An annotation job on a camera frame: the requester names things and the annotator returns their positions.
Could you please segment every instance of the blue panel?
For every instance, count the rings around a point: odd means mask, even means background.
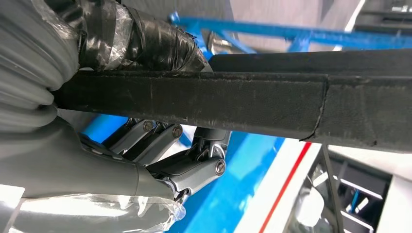
[[[170,232],[233,232],[283,142],[280,137],[233,132],[225,173],[188,199],[186,217]]]
[[[127,122],[127,117],[100,114],[83,132],[90,139],[102,143],[120,126]]]

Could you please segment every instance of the blue metal frame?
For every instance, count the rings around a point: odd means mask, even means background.
[[[170,15],[170,19],[173,24],[183,26],[188,29],[196,27],[198,30],[204,28],[217,32],[223,39],[228,40],[231,43],[236,41],[232,44],[237,47],[240,42],[232,37],[229,37],[227,34],[223,34],[222,32],[230,31],[283,37],[286,40],[293,41],[290,51],[305,51],[306,47],[309,48],[308,43],[310,42],[367,50],[412,48],[412,37],[409,36],[392,36],[377,33],[347,33],[315,28],[223,21],[195,17],[179,17],[176,12]],[[245,53],[250,53],[248,49],[245,50],[242,46],[238,48]]]

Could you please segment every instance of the white surface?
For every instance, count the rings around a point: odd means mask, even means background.
[[[317,143],[312,143],[310,146],[300,166],[297,168],[295,175],[292,177],[291,182],[286,188],[285,193],[280,199],[279,205],[275,209],[268,226],[266,227],[265,233],[283,232],[299,190],[302,187],[303,181],[306,178],[313,161],[315,161],[321,146],[321,144]]]
[[[412,154],[339,146],[329,146],[329,150],[389,174],[412,181]]]
[[[393,176],[377,233],[412,232],[412,183]]]
[[[269,214],[283,184],[286,181],[293,165],[296,163],[305,142],[296,139],[285,139],[282,147],[269,167],[255,196],[248,203],[248,207],[242,216],[235,233],[257,233],[262,227],[266,216]],[[294,177],[289,183],[282,199],[275,209],[265,232],[282,232],[293,207],[295,198],[302,186],[303,180],[310,166],[319,152],[320,144],[312,144],[298,167]]]
[[[314,227],[321,218],[325,201],[322,195],[314,187],[306,196],[299,195],[296,200],[296,220],[307,227]]]

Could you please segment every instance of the red stripe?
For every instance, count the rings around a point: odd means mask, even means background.
[[[289,173],[289,176],[286,178],[286,182],[283,184],[282,189],[280,189],[280,193],[279,195],[277,195],[277,198],[275,200],[275,202],[273,203],[273,206],[271,208],[271,210],[269,211],[269,214],[267,215],[265,221],[263,222],[262,227],[260,228],[259,233],[263,233],[266,229],[266,227],[268,226],[269,220],[271,219],[273,212],[275,211],[277,205],[280,202],[280,199],[282,198],[283,194],[286,191],[286,188],[288,187],[289,183],[291,182],[292,177],[294,176],[297,168],[299,167],[300,163],[303,160],[303,157],[305,156],[306,152],[308,152],[309,147],[312,143],[311,142],[307,142],[305,143],[305,145],[303,146],[302,151],[299,154],[299,157],[296,160],[295,165],[293,165],[291,172]]]

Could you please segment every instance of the black electrical tape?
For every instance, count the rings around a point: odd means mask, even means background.
[[[123,69],[200,71],[207,66],[193,36],[136,9],[128,10],[134,24]]]

